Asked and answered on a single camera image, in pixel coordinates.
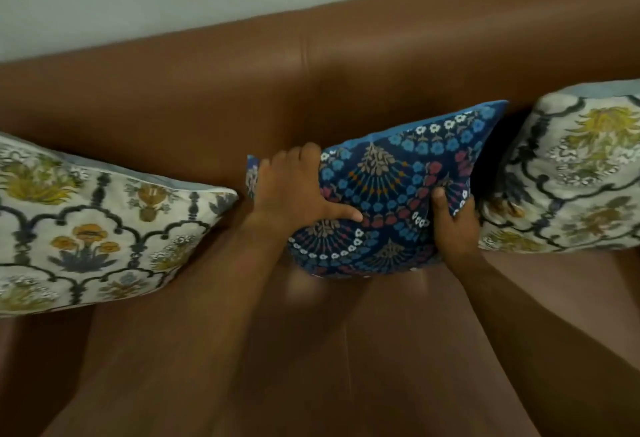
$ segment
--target pillow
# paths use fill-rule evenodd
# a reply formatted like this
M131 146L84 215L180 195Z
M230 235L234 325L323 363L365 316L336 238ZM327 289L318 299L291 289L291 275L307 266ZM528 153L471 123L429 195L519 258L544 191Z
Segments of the pillow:
M311 274L341 278L389 274L435 261L430 196L444 186L452 214L465 204L469 176L506 101L400 125L325 149L323 196L357 207L362 223L324 220L289 239L294 260ZM248 160L253 195L259 160Z
M163 287L236 199L0 134L0 315Z
M542 97L481 203L480 246L538 253L639 244L638 93L640 82L615 81Z

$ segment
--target sofa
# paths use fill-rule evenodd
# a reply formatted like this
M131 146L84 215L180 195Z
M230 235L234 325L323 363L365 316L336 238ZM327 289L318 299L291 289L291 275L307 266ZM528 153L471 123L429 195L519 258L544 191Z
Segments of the sofa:
M350 0L2 64L0 130L244 193L247 154L507 99L481 189L537 98L640 77L639 40L640 0ZM487 256L640 368L637 251ZM38 435L151 297L0 320L1 433ZM324 281L283 256L214 435L301 434L538 435L445 267Z

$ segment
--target person's right arm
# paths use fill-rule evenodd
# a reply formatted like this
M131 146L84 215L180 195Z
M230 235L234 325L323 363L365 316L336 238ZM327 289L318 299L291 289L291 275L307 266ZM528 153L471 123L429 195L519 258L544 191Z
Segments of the person's right arm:
M433 194L436 245L465 289L524 408L543 437L640 436L640 371L561 319L477 248L473 198L451 218Z

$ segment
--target white floral pillow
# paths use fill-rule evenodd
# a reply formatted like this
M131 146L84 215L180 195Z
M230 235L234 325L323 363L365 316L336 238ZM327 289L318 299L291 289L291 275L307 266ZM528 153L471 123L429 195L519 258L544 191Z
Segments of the white floral pillow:
M0 134L0 315L163 287L237 198Z
M640 245L640 81L588 83L542 97L481 214L484 249Z

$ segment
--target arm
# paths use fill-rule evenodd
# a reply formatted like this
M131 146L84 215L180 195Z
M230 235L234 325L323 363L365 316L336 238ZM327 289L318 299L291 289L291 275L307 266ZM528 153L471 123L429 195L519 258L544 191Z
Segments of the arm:
M640 435L640 372L536 302L477 248L473 198L449 215L433 194L436 244L543 437Z
M131 321L115 355L79 389L45 437L208 436L224 402L253 309L287 239L319 219L362 221L324 200L320 149L260 164L253 212Z

